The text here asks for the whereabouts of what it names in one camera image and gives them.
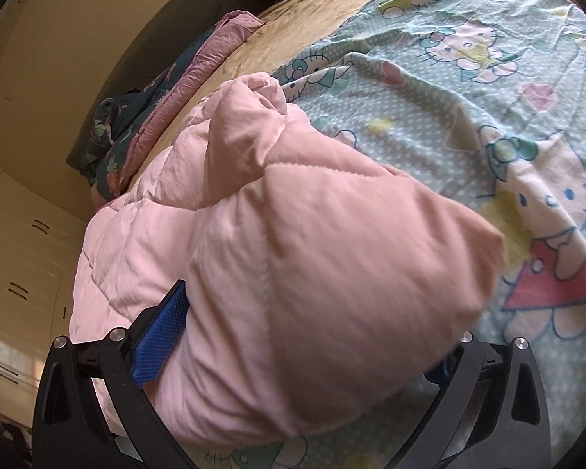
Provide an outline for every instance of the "bed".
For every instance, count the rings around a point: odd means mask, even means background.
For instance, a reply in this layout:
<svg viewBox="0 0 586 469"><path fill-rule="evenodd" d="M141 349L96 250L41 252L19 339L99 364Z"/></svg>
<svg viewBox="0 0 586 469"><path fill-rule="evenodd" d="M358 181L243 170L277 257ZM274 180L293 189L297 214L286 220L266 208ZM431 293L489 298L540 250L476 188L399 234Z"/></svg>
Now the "bed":
<svg viewBox="0 0 586 469"><path fill-rule="evenodd" d="M525 334L532 341L557 462L586 426L586 18L564 0L533 1L540 13L527 11L532 0L276 4L260 15L265 25L230 55L167 127L130 186L173 143L186 115L204 96L240 75L272 73L288 101L300 105L317 130L332 137L341 134L370 157L407 170L504 233L507 269L477 335L503 343ZM522 20L520 32L495 22L490 9L497 7L512 9ZM461 37L476 40L460 45L456 41ZM539 58L554 50L563 58L560 65L543 67ZM394 92L386 95L378 79ZM407 84L416 85L414 92L400 91ZM359 111L365 89L383 99ZM397 100L401 112L392 109ZM444 130L441 135L426 133L430 128ZM540 163L543 157L554 159ZM536 175L528 191L516 180L523 173ZM558 198L546 197L539 209L562 206L569 216L546 227L542 210L520 214L533 206L536 195L551 189L560 190ZM577 243L579 236L583 242ZM583 249L577 250L582 258L565 268L559 252L568 248ZM538 290L550 296L543 299ZM381 468L434 394L421 379L332 433L275 448L189 453L205 469ZM449 451L465 441L458 436Z"/></svg>

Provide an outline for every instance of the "hello kitty print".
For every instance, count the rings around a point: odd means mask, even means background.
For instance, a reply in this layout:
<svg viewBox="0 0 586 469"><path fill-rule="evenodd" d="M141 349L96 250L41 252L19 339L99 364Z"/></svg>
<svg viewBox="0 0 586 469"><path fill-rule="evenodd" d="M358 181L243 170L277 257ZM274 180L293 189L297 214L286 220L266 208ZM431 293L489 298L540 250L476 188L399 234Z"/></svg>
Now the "hello kitty print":
<svg viewBox="0 0 586 469"><path fill-rule="evenodd" d="M506 267L475 333L530 341L555 461L586 425L586 16L567 0L372 0L273 76L319 132L503 233ZM385 419L354 429L388 446ZM329 437L308 442L304 467L342 469L314 458Z"/></svg>
<svg viewBox="0 0 586 469"><path fill-rule="evenodd" d="M551 325L573 340L586 332L586 170L563 132L531 140L480 130L494 195L510 194L529 231L528 258L509 269L504 338L536 340Z"/></svg>
<svg viewBox="0 0 586 469"><path fill-rule="evenodd" d="M461 81L492 83L515 73L519 59L517 54L496 47L495 42L495 28L469 20L455 28L438 28L419 45L425 49L424 62L454 63Z"/></svg>
<svg viewBox="0 0 586 469"><path fill-rule="evenodd" d="M190 449L200 469L297 469L308 452L308 441L294 437L284 442L244 448Z"/></svg>

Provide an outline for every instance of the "clothes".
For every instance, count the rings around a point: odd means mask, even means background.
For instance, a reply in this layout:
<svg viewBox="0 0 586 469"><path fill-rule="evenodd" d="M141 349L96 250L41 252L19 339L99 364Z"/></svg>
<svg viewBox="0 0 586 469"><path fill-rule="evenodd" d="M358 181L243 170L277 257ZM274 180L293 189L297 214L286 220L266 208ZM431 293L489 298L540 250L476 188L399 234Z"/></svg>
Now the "clothes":
<svg viewBox="0 0 586 469"><path fill-rule="evenodd" d="M187 329L150 399L182 442L256 445L347 423L434 366L503 253L476 213L321 135L252 74L94 216L69 333L128 326L186 280Z"/></svg>
<svg viewBox="0 0 586 469"><path fill-rule="evenodd" d="M530 341L557 462L586 426L584 13L568 0L374 0L274 75L323 134L347 129L365 155L504 233L503 280L476 335ZM387 416L350 426L371 439L363 453L383 440L390 458L403 442Z"/></svg>
<svg viewBox="0 0 586 469"><path fill-rule="evenodd" d="M147 109L132 120L124 118L129 125L118 125L119 131L111 127L115 138L97 167L94 185L100 195L92 192L92 200L97 208L103 204L100 197L108 201L125 192L130 179L139 170L157 139L193 93L261 26L263 22L260 19L243 10L226 14L192 46L188 65L179 62L178 69L174 63L150 84L150 87L159 86L159 89ZM181 59L186 57L188 54L184 53Z"/></svg>

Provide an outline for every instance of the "white wardrobe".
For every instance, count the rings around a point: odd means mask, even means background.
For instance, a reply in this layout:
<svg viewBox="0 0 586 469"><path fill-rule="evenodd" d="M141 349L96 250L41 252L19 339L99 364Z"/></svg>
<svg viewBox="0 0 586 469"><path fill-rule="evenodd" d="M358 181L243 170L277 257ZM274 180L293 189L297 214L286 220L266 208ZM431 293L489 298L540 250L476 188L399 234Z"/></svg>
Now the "white wardrobe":
<svg viewBox="0 0 586 469"><path fill-rule="evenodd" d="M25 426L50 343L67 334L85 227L0 170L0 413Z"/></svg>

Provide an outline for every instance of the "metal screw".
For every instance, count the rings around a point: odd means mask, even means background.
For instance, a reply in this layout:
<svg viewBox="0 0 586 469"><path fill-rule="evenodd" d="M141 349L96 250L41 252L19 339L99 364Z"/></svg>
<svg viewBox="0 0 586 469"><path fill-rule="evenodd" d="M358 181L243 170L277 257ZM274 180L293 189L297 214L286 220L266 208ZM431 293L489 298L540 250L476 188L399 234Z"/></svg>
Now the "metal screw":
<svg viewBox="0 0 586 469"><path fill-rule="evenodd" d="M66 344L67 344L67 337L63 337L63 335L55 338L54 342L52 343L52 345L54 347L56 347L57 349L63 349L63 347L65 347Z"/></svg>
<svg viewBox="0 0 586 469"><path fill-rule="evenodd" d="M120 340L123 340L123 337L125 336L126 330L124 328L116 328L113 331L111 331L109 338L111 338L111 340L113 340L114 342L119 342Z"/></svg>
<svg viewBox="0 0 586 469"><path fill-rule="evenodd" d="M529 342L524 338L519 337L514 341L514 345L516 345L519 349L527 349L529 347Z"/></svg>

